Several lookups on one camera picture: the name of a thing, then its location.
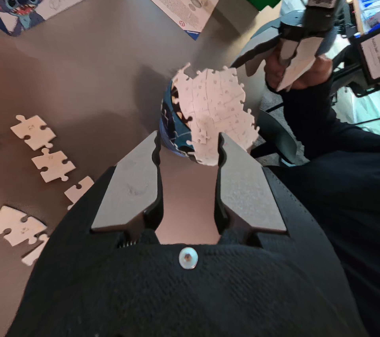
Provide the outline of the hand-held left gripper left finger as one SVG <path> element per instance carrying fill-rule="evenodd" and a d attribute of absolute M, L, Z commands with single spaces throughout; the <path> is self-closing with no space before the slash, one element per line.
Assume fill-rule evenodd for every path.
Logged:
<path fill-rule="evenodd" d="M 154 131 L 115 166 L 91 230 L 156 230 L 163 214 L 161 136 Z"/>

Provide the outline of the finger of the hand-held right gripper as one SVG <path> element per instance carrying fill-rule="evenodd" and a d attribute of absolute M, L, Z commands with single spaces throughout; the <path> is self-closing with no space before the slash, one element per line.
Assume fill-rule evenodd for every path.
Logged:
<path fill-rule="evenodd" d="M 292 84 L 308 71 L 316 60 L 316 53 L 323 41 L 322 37 L 307 37 L 297 45 L 293 41 L 285 40 L 280 53 L 282 63 L 288 62 L 283 78 L 276 91 L 288 89 Z"/>
<path fill-rule="evenodd" d="M 263 60 L 275 50 L 280 37 L 271 35 L 259 35 L 253 37 L 244 46 L 240 55 L 231 63 L 232 68 L 245 66 L 246 75 L 253 76 Z"/>

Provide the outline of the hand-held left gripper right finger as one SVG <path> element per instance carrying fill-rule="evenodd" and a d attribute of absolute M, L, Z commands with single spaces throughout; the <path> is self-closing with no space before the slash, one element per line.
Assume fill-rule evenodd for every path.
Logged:
<path fill-rule="evenodd" d="M 287 231 L 263 167 L 225 133 L 218 136 L 215 223 L 219 234 Z"/>

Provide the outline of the blue white puzzle ball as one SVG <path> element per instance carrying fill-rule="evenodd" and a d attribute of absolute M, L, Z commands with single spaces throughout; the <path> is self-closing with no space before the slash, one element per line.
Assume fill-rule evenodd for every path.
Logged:
<path fill-rule="evenodd" d="M 160 133 L 165 146 L 199 164 L 216 166 L 222 132 L 250 152 L 259 127 L 251 110 L 244 110 L 244 84 L 236 69 L 204 69 L 191 78 L 185 73 L 189 67 L 179 69 L 164 92 Z"/>

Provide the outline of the white puzzle pieces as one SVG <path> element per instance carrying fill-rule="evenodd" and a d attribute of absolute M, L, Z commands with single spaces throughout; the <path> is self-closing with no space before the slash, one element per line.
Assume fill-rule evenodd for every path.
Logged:
<path fill-rule="evenodd" d="M 38 115 L 26 118 L 17 115 L 18 124 L 11 131 L 23 140 L 33 151 L 40 150 L 41 154 L 31 160 L 45 183 L 54 180 L 68 181 L 68 173 L 76 167 L 60 150 L 51 152 L 55 133 Z M 29 216 L 10 206 L 2 206 L 0 211 L 0 231 L 3 238 L 12 246 L 28 242 L 32 250 L 21 258 L 22 264 L 31 267 L 39 258 L 49 236 L 45 233 L 47 226 L 37 218 Z"/>

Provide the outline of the person's right forearm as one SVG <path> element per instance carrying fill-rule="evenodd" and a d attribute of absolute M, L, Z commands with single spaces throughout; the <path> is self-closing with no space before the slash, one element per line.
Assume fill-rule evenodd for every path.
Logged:
<path fill-rule="evenodd" d="M 305 89 L 277 92 L 283 113 L 309 160 L 321 157 L 363 160 L 379 166 L 380 137 L 342 122 L 332 108 L 332 76 L 324 83 Z"/>

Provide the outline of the person's right hand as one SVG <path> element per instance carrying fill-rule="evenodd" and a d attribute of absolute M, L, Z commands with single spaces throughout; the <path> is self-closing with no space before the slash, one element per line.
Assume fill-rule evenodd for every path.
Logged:
<path fill-rule="evenodd" d="M 278 45 L 271 55 L 265 60 L 264 76 L 267 87 L 276 92 L 276 89 L 283 79 L 285 66 L 279 63 L 281 45 Z M 303 90 L 319 84 L 323 84 L 330 79 L 333 71 L 333 62 L 325 55 L 316 58 L 312 67 L 301 75 L 290 87 L 290 89 Z"/>

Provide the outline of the paper sign in black frame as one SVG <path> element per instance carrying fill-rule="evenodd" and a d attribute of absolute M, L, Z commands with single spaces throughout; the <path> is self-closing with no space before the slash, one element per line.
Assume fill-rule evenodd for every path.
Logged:
<path fill-rule="evenodd" d="M 366 34 L 356 33 L 349 38 L 356 54 L 360 70 L 359 85 L 367 92 L 380 89 L 380 25 L 374 26 Z"/>

